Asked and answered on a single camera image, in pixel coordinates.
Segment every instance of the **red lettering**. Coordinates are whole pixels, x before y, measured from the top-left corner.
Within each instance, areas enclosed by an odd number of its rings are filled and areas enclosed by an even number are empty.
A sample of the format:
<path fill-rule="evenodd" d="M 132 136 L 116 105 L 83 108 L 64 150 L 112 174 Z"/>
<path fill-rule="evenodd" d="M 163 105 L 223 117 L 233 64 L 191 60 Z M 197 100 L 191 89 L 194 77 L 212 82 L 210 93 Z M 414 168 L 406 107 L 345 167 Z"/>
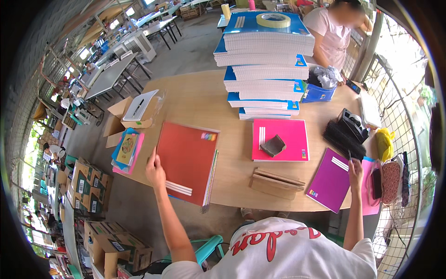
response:
<path fill-rule="evenodd" d="M 269 233 L 268 242 L 266 243 L 266 259 L 268 262 L 274 259 L 274 255 L 276 254 L 277 239 L 282 236 L 282 234 L 283 231 Z"/>
<path fill-rule="evenodd" d="M 285 233 L 289 233 L 291 235 L 296 235 L 297 231 L 295 229 L 288 229 L 288 230 L 285 231 Z"/>
<path fill-rule="evenodd" d="M 262 242 L 262 240 L 264 240 L 265 237 L 266 237 L 266 233 L 253 233 L 253 234 L 251 234 L 251 241 L 249 242 L 249 244 L 251 244 L 251 245 L 258 244 L 258 243 Z"/>
<path fill-rule="evenodd" d="M 234 251 L 232 251 L 232 255 L 235 256 L 240 250 L 244 250 L 247 246 L 248 246 L 248 238 L 251 235 L 247 235 L 243 238 L 242 240 L 242 244 L 240 244 L 240 240 L 237 241 L 234 246 L 231 247 L 231 250 L 234 249 Z"/>
<path fill-rule="evenodd" d="M 319 236 L 321 236 L 321 233 L 318 230 L 313 229 L 313 228 L 308 228 L 308 234 L 310 235 L 310 239 L 315 239 L 315 238 L 318 238 Z"/>

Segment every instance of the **yellow plastic bag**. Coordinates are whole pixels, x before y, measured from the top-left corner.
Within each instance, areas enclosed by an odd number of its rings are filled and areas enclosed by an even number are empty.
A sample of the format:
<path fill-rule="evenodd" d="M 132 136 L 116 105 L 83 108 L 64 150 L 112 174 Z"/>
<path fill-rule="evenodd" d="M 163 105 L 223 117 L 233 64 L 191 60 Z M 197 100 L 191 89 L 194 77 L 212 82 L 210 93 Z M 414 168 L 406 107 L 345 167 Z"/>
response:
<path fill-rule="evenodd" d="M 376 132 L 376 140 L 378 142 L 378 156 L 382 162 L 393 157 L 393 142 L 395 132 L 389 132 L 387 128 L 379 129 Z"/>

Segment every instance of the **yellow booklet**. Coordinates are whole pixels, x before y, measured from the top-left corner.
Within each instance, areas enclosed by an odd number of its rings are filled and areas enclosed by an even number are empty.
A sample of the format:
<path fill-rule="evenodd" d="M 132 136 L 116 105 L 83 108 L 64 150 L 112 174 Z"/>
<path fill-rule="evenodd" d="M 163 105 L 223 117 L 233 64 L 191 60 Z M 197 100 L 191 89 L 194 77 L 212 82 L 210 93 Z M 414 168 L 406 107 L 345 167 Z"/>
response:
<path fill-rule="evenodd" d="M 116 161 L 129 165 L 133 156 L 133 151 L 136 148 L 137 140 L 137 134 L 126 134 L 124 136 L 124 140 L 122 141 L 121 148 L 119 149 L 118 156 L 116 157 Z"/>

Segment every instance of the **stack of notebooks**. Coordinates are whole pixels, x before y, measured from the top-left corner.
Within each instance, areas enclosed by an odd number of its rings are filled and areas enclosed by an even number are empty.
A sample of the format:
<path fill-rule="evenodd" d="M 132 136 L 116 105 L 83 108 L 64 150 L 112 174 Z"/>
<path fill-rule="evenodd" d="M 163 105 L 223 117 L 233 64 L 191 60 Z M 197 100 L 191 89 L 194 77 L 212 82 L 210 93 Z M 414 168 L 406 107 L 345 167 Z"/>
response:
<path fill-rule="evenodd" d="M 266 27 L 278 21 L 281 26 Z M 214 52 L 226 66 L 228 102 L 241 120 L 290 119 L 299 113 L 309 69 L 304 55 L 313 55 L 314 37 L 297 14 L 237 12 L 231 14 Z"/>
<path fill-rule="evenodd" d="M 157 154 L 169 195 L 202 206 L 211 201 L 219 131 L 164 122 Z"/>
<path fill-rule="evenodd" d="M 132 174 L 135 166 L 134 162 L 138 159 L 143 141 L 144 134 L 132 128 L 128 128 L 122 133 L 120 142 L 111 155 L 113 172 Z"/>

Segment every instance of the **crumpled paper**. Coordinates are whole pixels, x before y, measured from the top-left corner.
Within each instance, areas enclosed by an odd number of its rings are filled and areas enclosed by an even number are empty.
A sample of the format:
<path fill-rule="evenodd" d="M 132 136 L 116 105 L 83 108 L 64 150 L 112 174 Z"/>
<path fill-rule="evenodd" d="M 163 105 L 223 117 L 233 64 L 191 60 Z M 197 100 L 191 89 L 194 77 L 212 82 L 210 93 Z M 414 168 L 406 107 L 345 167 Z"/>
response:
<path fill-rule="evenodd" d="M 328 66 L 328 68 L 317 66 L 314 69 L 314 74 L 318 76 L 324 89 L 332 89 L 338 84 L 338 81 L 343 81 L 341 73 L 333 66 Z"/>

